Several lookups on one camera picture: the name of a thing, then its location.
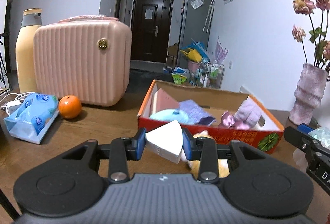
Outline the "white wedge sponge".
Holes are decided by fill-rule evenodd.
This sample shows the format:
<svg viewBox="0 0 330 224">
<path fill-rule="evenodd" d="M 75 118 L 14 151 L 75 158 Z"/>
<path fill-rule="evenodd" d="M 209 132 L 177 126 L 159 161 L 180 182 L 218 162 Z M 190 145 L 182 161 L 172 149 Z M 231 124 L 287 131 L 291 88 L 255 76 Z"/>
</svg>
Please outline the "white wedge sponge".
<svg viewBox="0 0 330 224">
<path fill-rule="evenodd" d="M 183 148 L 183 133 L 177 120 L 145 134 L 146 147 L 156 155 L 178 164 Z"/>
</svg>

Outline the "dark entrance door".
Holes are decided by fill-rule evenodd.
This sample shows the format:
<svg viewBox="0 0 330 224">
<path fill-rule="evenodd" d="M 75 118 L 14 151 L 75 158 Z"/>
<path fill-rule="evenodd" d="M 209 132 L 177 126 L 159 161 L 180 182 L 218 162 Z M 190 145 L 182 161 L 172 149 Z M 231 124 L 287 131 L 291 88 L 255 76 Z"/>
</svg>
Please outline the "dark entrance door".
<svg viewBox="0 0 330 224">
<path fill-rule="evenodd" d="M 166 62 L 174 0 L 134 0 L 131 60 Z"/>
</svg>

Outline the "purple satin scrunchie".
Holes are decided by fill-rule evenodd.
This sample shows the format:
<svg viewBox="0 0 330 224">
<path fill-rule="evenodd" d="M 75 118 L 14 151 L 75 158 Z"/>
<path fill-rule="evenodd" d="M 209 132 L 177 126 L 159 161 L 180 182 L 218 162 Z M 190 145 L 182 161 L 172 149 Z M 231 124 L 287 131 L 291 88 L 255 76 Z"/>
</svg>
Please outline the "purple satin scrunchie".
<svg viewBox="0 0 330 224">
<path fill-rule="evenodd" d="M 226 129 L 236 129 L 236 130 L 248 130 L 250 126 L 242 121 L 236 121 L 234 116 L 229 112 L 225 111 L 220 119 L 220 123 L 218 125 L 219 128 Z"/>
</svg>

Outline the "blue fluffy monster plush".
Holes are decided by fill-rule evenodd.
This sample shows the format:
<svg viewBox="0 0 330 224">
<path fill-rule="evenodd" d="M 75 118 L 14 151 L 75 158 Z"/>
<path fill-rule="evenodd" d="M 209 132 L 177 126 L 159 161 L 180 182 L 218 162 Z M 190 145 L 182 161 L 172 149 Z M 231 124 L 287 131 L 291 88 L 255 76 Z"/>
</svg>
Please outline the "blue fluffy monster plush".
<svg viewBox="0 0 330 224">
<path fill-rule="evenodd" d="M 178 121 L 181 124 L 190 124 L 190 118 L 186 112 L 180 109 L 167 109 L 153 113 L 149 117 L 155 121 L 172 122 Z"/>
</svg>

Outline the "white board against wall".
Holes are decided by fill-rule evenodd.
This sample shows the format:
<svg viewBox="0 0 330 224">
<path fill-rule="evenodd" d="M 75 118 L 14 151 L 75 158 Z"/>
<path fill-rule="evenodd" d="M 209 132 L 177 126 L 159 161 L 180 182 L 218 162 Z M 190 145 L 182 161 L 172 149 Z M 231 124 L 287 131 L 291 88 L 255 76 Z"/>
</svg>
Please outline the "white board against wall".
<svg viewBox="0 0 330 224">
<path fill-rule="evenodd" d="M 252 95 L 252 92 L 249 91 L 249 90 L 248 90 L 246 87 L 244 87 L 243 85 L 240 86 L 239 92 L 240 92 L 240 93 L 243 93 L 243 94 L 249 94 L 249 95 Z"/>
</svg>

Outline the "cream thermos jug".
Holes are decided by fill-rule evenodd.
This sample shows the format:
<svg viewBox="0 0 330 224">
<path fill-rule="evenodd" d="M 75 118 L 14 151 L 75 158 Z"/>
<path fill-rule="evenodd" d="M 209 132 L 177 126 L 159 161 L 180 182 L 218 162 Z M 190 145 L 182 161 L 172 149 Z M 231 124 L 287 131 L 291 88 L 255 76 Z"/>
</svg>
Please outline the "cream thermos jug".
<svg viewBox="0 0 330 224">
<path fill-rule="evenodd" d="M 24 10 L 22 24 L 16 41 L 16 67 L 21 93 L 36 92 L 34 68 L 34 35 L 42 26 L 42 9 Z"/>
</svg>

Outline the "iridescent plastic bag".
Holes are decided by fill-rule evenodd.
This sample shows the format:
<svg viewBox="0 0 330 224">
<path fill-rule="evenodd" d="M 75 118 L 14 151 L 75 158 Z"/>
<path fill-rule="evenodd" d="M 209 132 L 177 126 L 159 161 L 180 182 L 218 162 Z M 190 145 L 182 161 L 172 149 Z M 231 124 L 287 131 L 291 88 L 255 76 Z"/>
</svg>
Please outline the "iridescent plastic bag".
<svg viewBox="0 0 330 224">
<path fill-rule="evenodd" d="M 330 129 L 328 127 L 318 127 L 317 129 L 310 131 L 308 135 L 319 140 L 323 147 L 330 149 Z"/>
</svg>

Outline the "lavender knitted glove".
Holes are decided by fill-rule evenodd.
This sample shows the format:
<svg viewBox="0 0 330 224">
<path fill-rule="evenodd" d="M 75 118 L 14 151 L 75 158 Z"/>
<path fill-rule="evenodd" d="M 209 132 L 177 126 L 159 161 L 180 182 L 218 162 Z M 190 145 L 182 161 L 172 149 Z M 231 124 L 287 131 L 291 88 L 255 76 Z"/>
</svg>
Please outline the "lavender knitted glove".
<svg viewBox="0 0 330 224">
<path fill-rule="evenodd" d="M 234 114 L 234 127 L 248 130 L 254 128 L 261 118 L 261 109 L 251 99 L 242 102 Z"/>
</svg>

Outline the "pink ribbed suitcase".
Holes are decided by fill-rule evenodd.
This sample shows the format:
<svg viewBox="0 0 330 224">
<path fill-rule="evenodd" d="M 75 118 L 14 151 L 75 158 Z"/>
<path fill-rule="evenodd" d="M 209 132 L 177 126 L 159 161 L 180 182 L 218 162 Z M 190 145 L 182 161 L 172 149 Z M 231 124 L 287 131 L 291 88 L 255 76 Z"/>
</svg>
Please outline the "pink ribbed suitcase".
<svg viewBox="0 0 330 224">
<path fill-rule="evenodd" d="M 34 34 L 38 92 L 84 104 L 117 104 L 129 84 L 132 32 L 113 17 L 73 17 Z"/>
</svg>

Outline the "grey refrigerator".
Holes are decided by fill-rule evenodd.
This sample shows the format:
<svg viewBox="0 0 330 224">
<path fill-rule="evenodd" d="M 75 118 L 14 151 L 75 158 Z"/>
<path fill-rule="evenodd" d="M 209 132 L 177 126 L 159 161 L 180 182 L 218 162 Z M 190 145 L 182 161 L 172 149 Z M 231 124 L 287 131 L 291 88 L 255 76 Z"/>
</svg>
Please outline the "grey refrigerator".
<svg viewBox="0 0 330 224">
<path fill-rule="evenodd" d="M 177 66 L 188 68 L 187 58 L 180 52 L 192 42 L 201 42 L 207 49 L 209 33 L 203 31 L 211 0 L 184 0 L 178 43 Z"/>
</svg>

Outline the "orange fruit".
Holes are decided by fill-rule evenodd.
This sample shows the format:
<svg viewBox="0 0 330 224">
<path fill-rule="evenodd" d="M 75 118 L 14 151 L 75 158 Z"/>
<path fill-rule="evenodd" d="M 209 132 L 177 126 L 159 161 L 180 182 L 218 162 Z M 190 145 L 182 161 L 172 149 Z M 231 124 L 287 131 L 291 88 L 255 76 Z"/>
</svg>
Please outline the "orange fruit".
<svg viewBox="0 0 330 224">
<path fill-rule="evenodd" d="M 73 119 L 81 113 L 82 104 L 77 96 L 66 95 L 59 101 L 58 110 L 63 118 Z"/>
</svg>

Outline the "dried pink roses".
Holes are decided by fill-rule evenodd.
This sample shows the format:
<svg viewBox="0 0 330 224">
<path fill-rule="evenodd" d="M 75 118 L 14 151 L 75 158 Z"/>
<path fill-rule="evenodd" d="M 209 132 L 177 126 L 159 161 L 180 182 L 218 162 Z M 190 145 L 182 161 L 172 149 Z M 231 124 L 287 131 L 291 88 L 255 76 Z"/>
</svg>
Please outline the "dried pink roses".
<svg viewBox="0 0 330 224">
<path fill-rule="evenodd" d="M 313 66 L 329 72 L 329 0 L 293 0 L 295 14 L 302 14 L 309 18 L 311 30 L 305 32 L 303 28 L 294 25 L 292 36 L 298 43 L 304 45 L 304 39 L 309 35 L 309 41 L 314 46 Z M 321 22 L 316 26 L 312 15 L 321 12 Z"/>
</svg>

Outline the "purple checkered fabric pouch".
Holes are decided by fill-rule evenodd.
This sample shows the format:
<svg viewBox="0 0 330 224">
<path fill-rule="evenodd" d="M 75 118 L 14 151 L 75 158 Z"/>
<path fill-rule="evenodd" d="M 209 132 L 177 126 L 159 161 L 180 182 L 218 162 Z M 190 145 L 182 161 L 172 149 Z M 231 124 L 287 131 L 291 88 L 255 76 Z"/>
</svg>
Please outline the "purple checkered fabric pouch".
<svg viewBox="0 0 330 224">
<path fill-rule="evenodd" d="M 188 116 L 188 125 L 210 126 L 215 122 L 215 117 L 200 107 L 195 101 L 189 99 L 179 103 L 180 110 Z"/>
</svg>

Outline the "black bag on floor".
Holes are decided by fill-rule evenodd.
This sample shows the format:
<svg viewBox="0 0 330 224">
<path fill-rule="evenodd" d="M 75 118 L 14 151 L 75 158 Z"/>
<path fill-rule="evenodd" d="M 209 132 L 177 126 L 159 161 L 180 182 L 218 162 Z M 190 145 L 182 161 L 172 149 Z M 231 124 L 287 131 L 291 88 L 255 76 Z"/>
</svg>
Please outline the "black bag on floor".
<svg viewBox="0 0 330 224">
<path fill-rule="evenodd" d="M 172 76 L 168 73 L 130 69 L 129 84 L 126 93 L 147 93 L 147 90 L 154 80 L 173 82 Z"/>
</svg>

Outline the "green snack bag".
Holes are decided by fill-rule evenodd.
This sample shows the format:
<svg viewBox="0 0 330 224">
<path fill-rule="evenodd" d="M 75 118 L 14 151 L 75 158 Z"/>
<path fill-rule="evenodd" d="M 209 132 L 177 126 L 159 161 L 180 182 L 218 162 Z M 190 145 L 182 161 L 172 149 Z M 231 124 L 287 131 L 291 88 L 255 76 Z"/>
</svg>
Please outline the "green snack bag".
<svg viewBox="0 0 330 224">
<path fill-rule="evenodd" d="M 172 79 L 175 84 L 182 85 L 187 82 L 187 75 L 184 73 L 172 73 Z"/>
</svg>

